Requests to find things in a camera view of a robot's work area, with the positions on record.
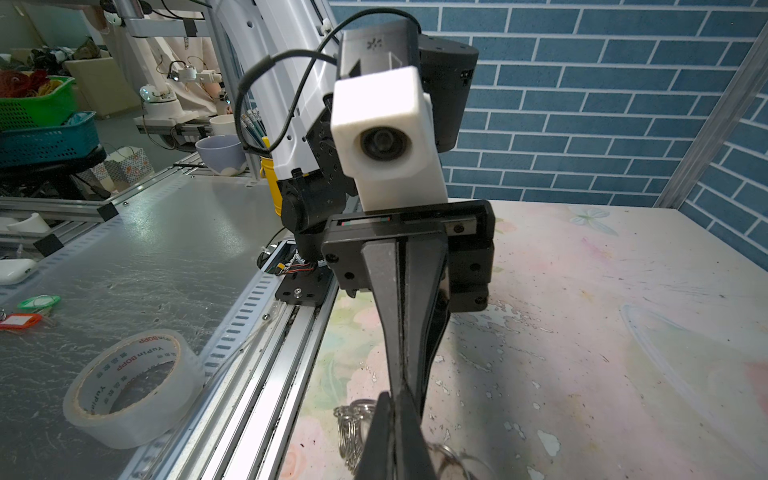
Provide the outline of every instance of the teal basket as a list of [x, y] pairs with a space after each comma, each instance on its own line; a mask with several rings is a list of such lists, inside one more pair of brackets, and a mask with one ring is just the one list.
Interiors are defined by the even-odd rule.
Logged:
[[0, 168], [86, 157], [99, 143], [95, 115], [93, 111], [81, 111], [57, 127], [2, 132]]

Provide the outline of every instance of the black cable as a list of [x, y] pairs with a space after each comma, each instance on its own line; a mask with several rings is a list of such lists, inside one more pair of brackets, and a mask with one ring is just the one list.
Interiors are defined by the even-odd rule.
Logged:
[[[323, 17], [323, 14], [320, 13], [320, 9], [317, 8], [317, 4], [315, 3], [315, 0], [310, 0], [310, 2], [312, 2], [312, 8], [315, 9], [315, 13], [317, 14], [317, 18], [320, 19], [320, 28], [323, 28], [323, 20], [325, 20], [325, 18]], [[333, 41], [336, 42], [337, 45], [340, 45], [338, 38], [333, 37]]]
[[201, 70], [205, 70], [206, 68], [208, 68], [208, 65], [205, 64], [205, 60], [203, 60], [202, 58], [198, 57], [197, 55], [189, 55], [187, 57], [187, 61], [189, 61], [190, 58], [196, 58], [197, 60], [200, 60], [200, 61], [203, 62], [203, 68], [201, 68]]
[[[278, 61], [295, 57], [309, 57], [312, 58], [313, 61], [322, 60], [336, 65], [336, 59], [334, 57], [328, 56], [321, 51], [297, 49], [282, 51], [274, 57], [267, 55], [265, 58], [259, 61], [259, 63], [249, 68], [248, 71], [246, 71], [243, 74], [243, 77], [240, 79], [240, 83], [237, 85], [237, 99], [235, 100], [234, 117], [241, 118], [243, 112], [243, 100], [245, 99], [247, 92], [250, 90], [250, 86], [253, 85], [256, 80], [267, 73], [273, 66], [275, 66]], [[246, 151], [253, 152], [262, 157], [271, 157], [270, 152], [276, 147], [276, 145], [270, 146], [268, 149], [263, 149], [248, 144], [245, 140], [245, 136], [243, 135], [243, 127], [239, 121], [235, 122], [235, 131], [237, 132], [237, 137], [240, 139], [240, 142], [243, 144], [243, 148]]]
[[[379, 13], [389, 13], [389, 14], [399, 15], [401, 17], [408, 18], [409, 20], [411, 20], [413, 23], [416, 24], [416, 27], [419, 30], [419, 33], [422, 32], [422, 26], [419, 23], [419, 20], [417, 20], [416, 17], [409, 14], [408, 12], [404, 12], [403, 10], [398, 10], [397, 8], [390, 8], [390, 7], [368, 8], [366, 10], [362, 10], [360, 12], [350, 15], [346, 20], [339, 23], [328, 35], [326, 35], [326, 37], [323, 39], [323, 41], [320, 42], [320, 45], [317, 47], [315, 51], [318, 51], [318, 52], [323, 51], [326, 45], [328, 45], [328, 42], [330, 42], [330, 39], [334, 38], [334, 35], [339, 33], [342, 30], [342, 28], [346, 27], [347, 25], [354, 22], [358, 18], [365, 17], [367, 15], [379, 14]], [[306, 66], [306, 70], [304, 71], [304, 76], [301, 77], [301, 81], [299, 82], [299, 87], [296, 89], [296, 93], [293, 95], [293, 100], [291, 101], [290, 108], [288, 109], [288, 116], [286, 118], [285, 123], [283, 124], [283, 129], [280, 131], [280, 134], [274, 138], [274, 141], [272, 138], [270, 138], [270, 149], [269, 149], [270, 152], [273, 151], [275, 148], [277, 148], [277, 146], [280, 145], [280, 142], [283, 141], [283, 137], [285, 137], [285, 134], [287, 133], [288, 128], [290, 127], [291, 119], [293, 119], [293, 112], [296, 111], [296, 106], [299, 104], [299, 97], [301, 96], [301, 92], [304, 89], [304, 85], [306, 84], [306, 81], [309, 79], [310, 75], [312, 74], [312, 68], [314, 66], [315, 66], [315, 58], [310, 60], [310, 63]], [[245, 90], [250, 89], [250, 86], [252, 85], [252, 83], [248, 84]], [[243, 85], [244, 85], [243, 81], [240, 81], [240, 85], [238, 86], [238, 88], [242, 89]]]
[[162, 13], [158, 12], [157, 10], [153, 10], [152, 13], [156, 13], [161, 17], [170, 18], [171, 20], [178, 20], [178, 17], [171, 17], [170, 15], [163, 15]]
[[200, 0], [190, 0], [190, 2], [197, 3], [198, 5], [202, 5], [203, 7], [213, 8], [210, 4], [206, 2], [201, 2]]
[[166, 74], [167, 76], [170, 76], [170, 74], [174, 72], [174, 63], [181, 63], [184, 68], [187, 67], [187, 63], [184, 60], [174, 60], [168, 64], [168, 73]]
[[277, 236], [280, 235], [280, 232], [282, 232], [285, 229], [286, 229], [285, 227], [279, 229], [277, 232], [275, 232], [274, 235], [272, 235], [272, 238], [270, 238], [270, 241], [266, 242], [266, 246], [264, 247], [264, 250], [259, 254], [259, 258], [256, 261], [256, 265], [259, 268], [264, 266], [264, 263], [266, 262], [266, 258], [262, 258], [264, 256], [264, 254], [266, 253], [266, 249], [269, 248], [270, 245], [272, 244], [272, 242], [277, 238]]
[[[144, 116], [146, 115], [146, 110], [144, 109], [144, 103], [146, 103], [146, 102], [145, 102], [145, 101], [144, 101], [144, 99], [142, 98], [142, 99], [141, 99], [141, 126], [143, 126], [143, 127], [144, 127], [144, 133], [145, 133], [145, 134], [147, 134], [147, 138], [149, 138], [149, 140], [150, 140], [150, 141], [151, 141], [153, 144], [157, 145], [157, 146], [158, 146], [158, 147], [160, 147], [160, 148], [163, 148], [163, 149], [165, 149], [165, 150], [176, 150], [176, 147], [175, 147], [175, 146], [173, 146], [173, 147], [165, 147], [164, 145], [160, 145], [159, 143], [157, 143], [157, 142], [154, 140], [154, 138], [152, 138], [152, 136], [151, 136], [151, 135], [149, 135], [149, 131], [147, 130], [147, 121], [146, 121], [146, 119], [144, 118]], [[175, 143], [175, 144], [177, 144], [178, 142], [176, 141], [176, 137], [174, 137], [174, 136], [173, 136], [173, 131], [174, 131], [174, 129], [173, 129], [173, 128], [171, 128], [171, 130], [170, 130], [170, 133], [171, 133], [170, 137], [171, 137], [171, 138], [174, 140], [174, 143]]]
[[[171, 15], [173, 15], [173, 17], [172, 17], [172, 18], [175, 18], [176, 20], [201, 20], [201, 18], [180, 17], [179, 15], [177, 15], [177, 14], [173, 13], [173, 12], [170, 10], [170, 8], [168, 8], [168, 5], [165, 5], [165, 0], [160, 0], [160, 3], [162, 3], [162, 4], [163, 4], [163, 8], [165, 8], [165, 9], [166, 9], [166, 11], [167, 11], [168, 13], [170, 13]], [[170, 17], [168, 17], [168, 15], [163, 15], [163, 14], [161, 14], [161, 13], [157, 13], [157, 14], [158, 14], [159, 16], [161, 16], [161, 17], [170, 18]]]

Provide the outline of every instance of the camera lens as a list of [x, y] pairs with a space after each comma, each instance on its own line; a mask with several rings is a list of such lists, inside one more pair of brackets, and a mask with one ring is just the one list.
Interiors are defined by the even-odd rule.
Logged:
[[408, 137], [392, 127], [376, 127], [362, 133], [362, 151], [374, 160], [389, 161], [406, 152]]

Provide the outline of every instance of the clothing pile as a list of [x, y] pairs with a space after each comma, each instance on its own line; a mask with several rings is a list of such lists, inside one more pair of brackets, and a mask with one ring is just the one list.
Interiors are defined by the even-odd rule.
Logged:
[[0, 71], [0, 98], [42, 97], [53, 92], [61, 80], [51, 80], [45, 70], [26, 74], [22, 71]]

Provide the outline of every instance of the gray metal table surface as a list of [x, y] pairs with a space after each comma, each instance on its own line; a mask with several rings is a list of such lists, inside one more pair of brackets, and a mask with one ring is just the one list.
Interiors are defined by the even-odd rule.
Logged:
[[61, 296], [54, 326], [0, 332], [3, 479], [118, 478], [134, 449], [110, 449], [66, 422], [70, 383], [104, 349], [148, 329], [176, 330], [199, 353], [281, 227], [268, 186], [249, 178], [170, 175], [118, 209], [23, 284], [0, 288], [8, 312]]

